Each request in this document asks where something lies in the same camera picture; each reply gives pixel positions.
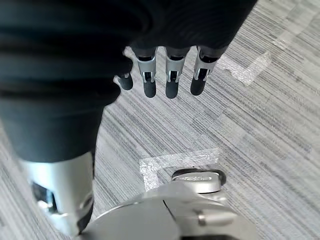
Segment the robotic hand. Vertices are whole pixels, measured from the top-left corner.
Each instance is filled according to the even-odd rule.
[[[256,0],[0,2],[0,117],[38,206],[62,233],[87,226],[103,109],[128,90],[131,46],[144,92],[156,94],[156,49],[166,48],[166,95],[178,93],[197,46],[191,93],[236,35]]]

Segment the black fingertip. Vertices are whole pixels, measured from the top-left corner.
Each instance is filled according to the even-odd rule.
[[[174,99],[177,94],[178,94],[178,88],[179,88],[179,82],[171,81],[171,82],[166,82],[165,85],[165,95],[169,99]]]
[[[128,77],[125,77],[124,75],[119,76],[119,83],[124,90],[131,90],[134,87],[134,82],[130,73]]]
[[[156,95],[156,82],[147,81],[143,83],[144,94],[148,98],[153,98]]]
[[[195,80],[195,78],[192,79],[190,91],[192,95],[198,96],[200,95],[203,90],[205,89],[206,81],[203,81],[201,79]]]

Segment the striped carpet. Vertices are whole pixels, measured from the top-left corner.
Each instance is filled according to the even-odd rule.
[[[133,90],[104,111],[93,218],[145,190],[141,162],[215,149],[229,205],[261,239],[320,239],[319,12],[318,0],[260,0],[197,97],[190,94],[195,48],[175,99],[165,97],[162,48],[154,98],[144,96],[134,65]],[[0,239],[68,239],[31,204],[0,131]],[[177,168],[163,167],[160,182]]]

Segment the black sleeve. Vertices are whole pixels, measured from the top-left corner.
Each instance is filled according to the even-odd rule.
[[[104,106],[131,70],[126,46],[224,52],[255,0],[4,0],[0,117],[22,159],[56,162],[96,145]]]

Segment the white tape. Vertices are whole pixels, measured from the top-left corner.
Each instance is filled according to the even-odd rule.
[[[211,148],[141,159],[139,162],[140,173],[143,175],[145,190],[149,191],[161,185],[157,174],[161,169],[169,167],[185,169],[216,164],[218,157],[219,149]]]
[[[224,54],[221,56],[216,66],[223,70],[229,70],[235,79],[239,80],[244,85],[249,86],[258,77],[258,75],[271,64],[271,62],[272,59],[269,51],[260,55],[247,68],[235,63]]]

